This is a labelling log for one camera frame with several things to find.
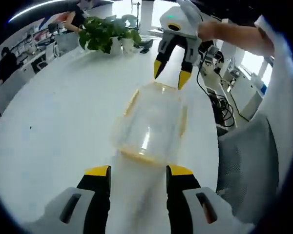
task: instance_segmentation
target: ceiling light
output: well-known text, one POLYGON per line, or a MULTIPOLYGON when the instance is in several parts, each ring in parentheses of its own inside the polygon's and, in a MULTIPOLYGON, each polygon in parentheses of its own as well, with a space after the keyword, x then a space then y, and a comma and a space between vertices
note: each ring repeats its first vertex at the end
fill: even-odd
POLYGON ((37 4, 37 5, 31 6, 31 7, 27 8, 27 9, 25 9, 25 10, 23 10, 23 11, 17 13, 16 15, 14 15, 14 16, 9 20, 9 22, 11 22, 12 20, 14 20, 16 17, 18 17, 18 16, 20 16, 20 15, 22 15, 22 14, 28 12, 28 11, 31 11, 31 10, 37 8, 37 7, 40 7, 40 6, 43 6, 43 5, 47 5, 47 4, 50 4, 50 3, 53 3, 53 2, 57 2, 57 1, 66 1, 66 0, 51 0, 51 1, 45 1, 45 2, 39 3, 39 4, 37 4))

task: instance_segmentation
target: white wall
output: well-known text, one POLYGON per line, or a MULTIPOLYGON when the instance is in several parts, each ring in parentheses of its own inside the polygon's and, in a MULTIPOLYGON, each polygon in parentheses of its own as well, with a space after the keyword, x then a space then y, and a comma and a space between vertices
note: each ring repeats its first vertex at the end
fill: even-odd
POLYGON ((245 50, 242 50, 239 47, 236 48, 235 55, 234 55, 235 65, 236 66, 240 66, 241 65, 242 60, 243 60, 243 57, 244 57, 244 54, 245 54, 245 50))
POLYGON ((55 15, 51 16, 50 19, 48 19, 48 21, 47 21, 46 23, 44 23, 44 25, 42 26, 42 28, 41 28, 40 30, 48 28, 48 25, 49 25, 50 23, 52 23, 53 21, 55 21, 55 20, 56 20, 60 15, 62 15, 63 13, 64 13, 64 12, 62 12, 62 13, 58 13, 58 14, 55 14, 55 15))
POLYGON ((108 16, 112 16, 112 9, 113 9, 113 4, 107 4, 107 5, 104 5, 104 6, 98 6, 98 7, 95 7, 95 8, 92 8, 91 10, 87 11, 87 13, 90 15, 90 16, 97 16, 99 18, 106 18, 108 16))
POLYGON ((141 34, 147 34, 147 31, 152 28, 152 1, 142 1, 141 3, 141 21, 139 32, 141 34))

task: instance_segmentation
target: black clothing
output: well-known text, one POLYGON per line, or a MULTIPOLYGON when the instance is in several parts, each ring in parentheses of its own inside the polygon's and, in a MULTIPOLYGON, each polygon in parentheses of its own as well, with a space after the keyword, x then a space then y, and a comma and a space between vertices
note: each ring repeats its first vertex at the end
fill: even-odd
POLYGON ((72 25, 79 28, 80 25, 84 23, 85 17, 84 12, 78 5, 75 5, 75 7, 72 8, 71 12, 75 12, 75 17, 72 21, 72 25))
POLYGON ((0 80, 5 82, 18 68, 15 54, 7 53, 0 61, 0 80))

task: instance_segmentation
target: white cabinet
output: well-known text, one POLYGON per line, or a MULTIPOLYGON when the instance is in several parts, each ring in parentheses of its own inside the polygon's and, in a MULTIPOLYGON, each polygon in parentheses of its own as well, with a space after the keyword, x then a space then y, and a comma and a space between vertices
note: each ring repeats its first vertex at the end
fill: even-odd
POLYGON ((250 120, 260 105, 263 96, 246 76, 241 75, 231 89, 237 109, 243 117, 250 120))

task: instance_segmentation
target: white table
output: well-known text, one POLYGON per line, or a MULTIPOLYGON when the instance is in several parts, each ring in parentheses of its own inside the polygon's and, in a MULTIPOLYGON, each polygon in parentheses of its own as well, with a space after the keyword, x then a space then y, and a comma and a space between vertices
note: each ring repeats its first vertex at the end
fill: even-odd
MULTIPOLYGON (((0 120, 0 197, 17 221, 38 219, 51 199, 77 186, 86 168, 110 163, 113 123, 135 90, 153 80, 157 45, 155 41, 149 53, 130 58, 99 58, 77 48, 17 93, 0 120)), ((174 50, 159 82, 177 86, 183 54, 179 47, 174 50)), ((179 165, 193 170, 202 187, 216 190, 215 120, 196 73, 194 68, 181 90, 188 123, 179 165)))

